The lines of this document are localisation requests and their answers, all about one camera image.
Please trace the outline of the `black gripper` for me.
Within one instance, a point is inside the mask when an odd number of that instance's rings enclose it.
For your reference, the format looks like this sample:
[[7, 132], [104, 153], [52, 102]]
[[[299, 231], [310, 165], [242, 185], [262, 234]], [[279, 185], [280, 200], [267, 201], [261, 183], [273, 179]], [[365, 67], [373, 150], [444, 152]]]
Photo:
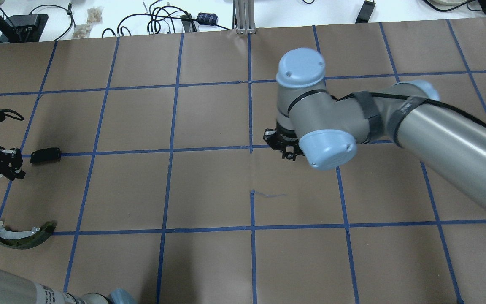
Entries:
[[272, 150], [280, 151], [282, 158], [295, 161], [297, 156], [305, 155], [293, 130], [284, 127], [266, 128], [264, 129], [263, 140]]

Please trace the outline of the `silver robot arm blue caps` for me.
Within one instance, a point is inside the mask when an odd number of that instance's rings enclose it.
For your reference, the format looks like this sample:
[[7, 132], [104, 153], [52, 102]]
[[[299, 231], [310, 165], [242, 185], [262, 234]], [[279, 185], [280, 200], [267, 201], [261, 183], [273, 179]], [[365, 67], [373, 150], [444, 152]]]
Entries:
[[289, 50], [279, 60], [276, 127], [263, 133], [270, 148], [329, 171], [351, 161], [357, 145], [387, 136], [486, 211], [484, 121], [442, 102], [423, 80], [335, 98], [326, 89], [325, 67], [310, 48]]

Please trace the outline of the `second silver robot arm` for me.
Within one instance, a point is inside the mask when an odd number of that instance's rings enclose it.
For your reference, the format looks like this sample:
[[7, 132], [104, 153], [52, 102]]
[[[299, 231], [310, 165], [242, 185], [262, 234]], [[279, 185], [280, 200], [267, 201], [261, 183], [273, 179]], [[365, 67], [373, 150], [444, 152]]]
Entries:
[[[23, 178], [22, 159], [19, 150], [4, 150], [0, 147], [0, 179]], [[54, 224], [45, 223], [28, 231], [10, 231], [0, 220], [0, 242], [7, 247], [19, 250], [29, 249], [41, 244], [52, 235]], [[7, 271], [0, 270], [0, 304], [134, 304], [135, 299], [121, 288], [115, 289], [108, 296], [99, 293], [87, 293], [74, 296], [58, 289], [43, 285]]]

